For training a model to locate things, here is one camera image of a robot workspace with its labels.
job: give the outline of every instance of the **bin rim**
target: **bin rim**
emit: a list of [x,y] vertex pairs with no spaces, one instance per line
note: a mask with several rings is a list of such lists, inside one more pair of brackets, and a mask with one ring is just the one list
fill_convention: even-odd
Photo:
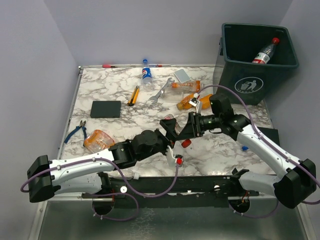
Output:
[[[291,46],[291,49],[292,49],[292,53],[293,53],[293,56],[295,58],[295,62],[296,64],[294,65],[283,65],[283,64],[258,64],[258,63],[253,63],[253,62],[248,62],[248,61],[238,61],[238,60],[231,60],[231,59],[228,59],[227,58],[227,49],[226,49],[226,39],[224,38],[225,36],[225,26],[226,25],[246,25],[246,26],[261,26],[261,27],[269,27],[269,28],[277,28],[277,29],[283,29],[286,34],[288,35],[288,40],[289,40],[289,43],[290,43],[290,46]],[[273,68],[291,68],[291,69],[296,69],[299,67],[299,61],[298,61],[298,58],[297,58],[297,54],[296,54],[296,51],[295,51],[295,48],[294,48],[294,45],[292,43],[292,40],[291,40],[291,36],[289,34],[289,30],[284,27],[284,26],[274,26],[274,25],[264,25],[264,24],[252,24],[252,23],[232,23],[232,22],[226,22],[226,23],[223,23],[222,26],[222,37],[220,39],[220,44],[222,43],[222,48],[223,48],[223,58],[224,58],[224,61],[226,62],[229,62],[229,63],[237,63],[237,64],[245,64],[245,65],[252,65],[252,66],[259,66],[259,68],[270,68],[270,67],[273,67]]]

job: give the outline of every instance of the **pliers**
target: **pliers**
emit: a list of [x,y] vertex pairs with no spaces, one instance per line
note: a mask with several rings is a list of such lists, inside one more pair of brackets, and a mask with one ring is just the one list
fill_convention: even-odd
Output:
[[64,143],[66,144],[68,141],[69,141],[69,139],[72,137],[72,135],[73,134],[75,134],[76,132],[78,132],[78,130],[80,129],[80,128],[82,128],[82,131],[83,131],[83,135],[84,135],[84,139],[86,139],[87,138],[87,133],[86,133],[86,127],[85,127],[85,125],[86,125],[86,121],[80,121],[80,125],[79,126],[76,126],[75,127],[75,129],[72,131],[72,132],[70,132],[69,134],[68,134],[68,136],[66,136],[66,138],[65,138],[65,140],[64,140]]

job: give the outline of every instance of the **marble tabletop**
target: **marble tabletop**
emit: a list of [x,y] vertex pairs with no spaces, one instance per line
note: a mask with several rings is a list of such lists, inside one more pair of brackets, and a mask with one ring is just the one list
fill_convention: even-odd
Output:
[[[189,110],[179,111],[177,102],[181,95],[167,95],[159,98],[158,103],[152,105],[148,99],[154,96],[166,83],[169,77],[175,79],[174,71],[184,69],[193,80],[201,80],[204,85],[213,83],[214,67],[159,67],[152,68],[151,73],[155,83],[155,90],[147,92],[140,88],[136,104],[127,106],[127,102],[136,85],[141,85],[142,69],[131,68],[85,68],[79,85],[74,110],[68,132],[86,120],[88,135],[100,129],[121,142],[132,139],[143,130],[162,128],[160,119],[172,114],[181,126],[187,121]],[[213,92],[208,88],[206,94]],[[120,118],[90,118],[93,101],[121,101]],[[242,105],[233,104],[237,114],[247,115]],[[249,110],[258,127],[271,128],[268,111],[263,102],[257,106],[249,106]],[[203,110],[202,115],[212,114],[210,109]],[[78,131],[67,144],[65,144],[62,159],[89,155],[90,152],[83,147],[83,133]],[[175,154],[182,154],[183,166],[179,169],[179,176],[209,176],[230,175],[234,168],[249,169],[259,174],[272,174],[273,171],[252,151],[242,151],[242,146],[224,134],[206,132],[203,137],[192,139],[188,148],[182,148],[176,143],[173,149]],[[161,153],[153,155],[138,162],[135,166],[124,169],[127,177],[139,173],[143,177],[174,176],[175,168],[169,167],[165,156]]]

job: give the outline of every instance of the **wrench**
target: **wrench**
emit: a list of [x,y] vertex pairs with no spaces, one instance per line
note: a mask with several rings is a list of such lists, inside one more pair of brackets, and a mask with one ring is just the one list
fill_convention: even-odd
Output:
[[168,80],[166,81],[166,84],[160,89],[160,91],[156,95],[149,98],[149,100],[153,101],[151,104],[156,104],[158,102],[158,98],[165,92],[165,89],[174,82],[175,80],[172,79],[172,77],[169,77]]

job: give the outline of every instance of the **dark green trash bin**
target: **dark green trash bin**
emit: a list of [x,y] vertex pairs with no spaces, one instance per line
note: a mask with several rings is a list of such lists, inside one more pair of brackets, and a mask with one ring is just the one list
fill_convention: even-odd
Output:
[[[252,63],[261,48],[279,38],[273,57],[267,64]],[[220,39],[213,79],[222,75],[219,84],[236,92],[246,104],[257,105],[299,66],[288,32],[280,26],[224,23]],[[232,94],[218,88],[217,93],[226,94],[231,103],[239,104]]]

